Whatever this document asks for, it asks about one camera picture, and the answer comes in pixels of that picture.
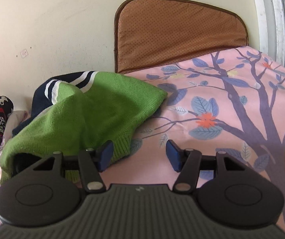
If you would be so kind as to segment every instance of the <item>orange flower print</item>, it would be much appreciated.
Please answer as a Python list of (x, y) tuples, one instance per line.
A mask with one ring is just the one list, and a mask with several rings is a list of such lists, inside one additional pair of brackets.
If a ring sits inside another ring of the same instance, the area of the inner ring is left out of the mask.
[(269, 65), (267, 62), (264, 62), (263, 66), (266, 67), (266, 68), (271, 68), (271, 65)]
[(215, 117), (212, 116), (211, 112), (207, 112), (199, 116), (200, 120), (197, 120), (196, 122), (200, 127), (210, 128), (215, 126)]

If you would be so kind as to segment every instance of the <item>bed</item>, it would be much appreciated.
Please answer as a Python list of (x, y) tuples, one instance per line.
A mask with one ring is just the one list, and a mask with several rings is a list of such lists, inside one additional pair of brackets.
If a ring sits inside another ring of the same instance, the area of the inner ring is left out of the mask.
[[(173, 139), (204, 155), (224, 152), (277, 185), (285, 197), (285, 68), (244, 46), (127, 75), (168, 93), (135, 132), (131, 155), (102, 173), (111, 183), (167, 183), (174, 172), (165, 155)], [(11, 130), (25, 117), (15, 117)], [(202, 171), (198, 186), (213, 178)], [(278, 225), (285, 231), (285, 206)]]

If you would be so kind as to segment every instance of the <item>dotted fabric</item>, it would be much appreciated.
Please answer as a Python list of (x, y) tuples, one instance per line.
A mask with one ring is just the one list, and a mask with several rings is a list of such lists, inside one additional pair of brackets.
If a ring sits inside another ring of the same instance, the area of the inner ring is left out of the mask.
[(116, 35), (121, 73), (248, 45), (239, 16), (187, 0), (132, 0), (120, 11)]

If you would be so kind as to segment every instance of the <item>green sweater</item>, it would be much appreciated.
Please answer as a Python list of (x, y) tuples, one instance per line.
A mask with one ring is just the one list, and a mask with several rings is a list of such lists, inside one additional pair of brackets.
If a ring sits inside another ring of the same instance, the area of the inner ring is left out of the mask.
[(151, 116), (167, 93), (141, 80), (98, 72), (86, 92), (61, 81), (56, 104), (40, 113), (5, 145), (1, 183), (13, 173), (18, 153), (46, 157), (54, 151), (76, 155), (81, 149), (114, 143), (112, 162), (129, 155), (135, 129)]

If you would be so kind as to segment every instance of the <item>white horse print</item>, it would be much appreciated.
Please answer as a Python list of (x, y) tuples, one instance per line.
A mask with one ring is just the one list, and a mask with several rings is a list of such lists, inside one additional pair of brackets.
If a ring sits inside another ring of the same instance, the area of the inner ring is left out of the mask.
[(8, 99), (5, 96), (1, 96), (1, 98), (0, 98), (0, 105), (4, 105), (4, 101), (8, 102)]

